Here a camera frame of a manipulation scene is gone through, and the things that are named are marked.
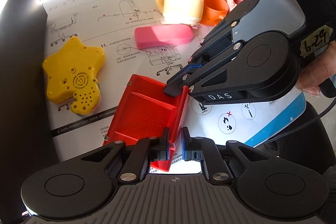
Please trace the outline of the person's hand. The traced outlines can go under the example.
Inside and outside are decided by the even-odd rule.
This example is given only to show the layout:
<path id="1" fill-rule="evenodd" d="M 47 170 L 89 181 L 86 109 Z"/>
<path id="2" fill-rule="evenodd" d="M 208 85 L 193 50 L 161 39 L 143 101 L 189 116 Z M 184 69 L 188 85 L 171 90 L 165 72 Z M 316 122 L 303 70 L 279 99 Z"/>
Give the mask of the person's hand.
<path id="1" fill-rule="evenodd" d="M 301 71 L 296 88 L 313 97 L 319 96 L 321 92 L 319 85 L 335 75 L 335 53 L 335 41 L 333 41 L 325 52 Z"/>

